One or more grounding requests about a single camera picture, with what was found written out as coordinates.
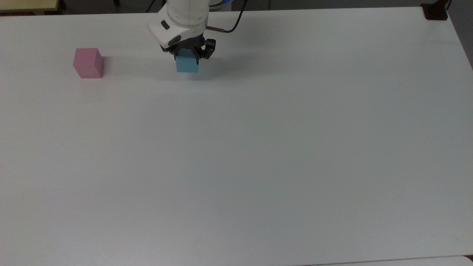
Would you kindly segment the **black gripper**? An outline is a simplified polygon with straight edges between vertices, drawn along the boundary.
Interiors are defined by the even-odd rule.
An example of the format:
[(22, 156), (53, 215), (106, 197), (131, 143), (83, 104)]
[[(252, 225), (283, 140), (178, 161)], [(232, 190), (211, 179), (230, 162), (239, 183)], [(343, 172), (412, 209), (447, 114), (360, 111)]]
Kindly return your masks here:
[(203, 34), (186, 40), (182, 40), (179, 35), (172, 39), (170, 43), (170, 47), (165, 48), (161, 46), (162, 51), (172, 54), (176, 61), (179, 54), (183, 53), (184, 50), (188, 50), (191, 52), (191, 56), (195, 58), (196, 65), (199, 65), (200, 59), (209, 59), (216, 48), (216, 40), (205, 39)]

